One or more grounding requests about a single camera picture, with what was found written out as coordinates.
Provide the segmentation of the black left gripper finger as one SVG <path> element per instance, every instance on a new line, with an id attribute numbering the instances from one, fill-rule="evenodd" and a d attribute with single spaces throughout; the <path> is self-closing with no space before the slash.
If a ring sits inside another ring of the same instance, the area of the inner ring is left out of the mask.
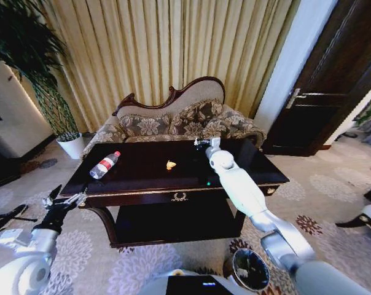
<path id="1" fill-rule="evenodd" d="M 45 198 L 42 199 L 42 203 L 45 207 L 49 207 L 53 205 L 53 201 L 57 198 L 58 194 L 60 193 L 62 185 L 60 184 Z"/>
<path id="2" fill-rule="evenodd" d="M 78 207 L 81 203 L 85 202 L 85 199 L 87 198 L 87 188 L 82 189 L 79 193 L 74 194 L 72 197 L 66 199 L 62 202 L 62 204 L 65 204 L 67 207 L 75 205 Z"/>

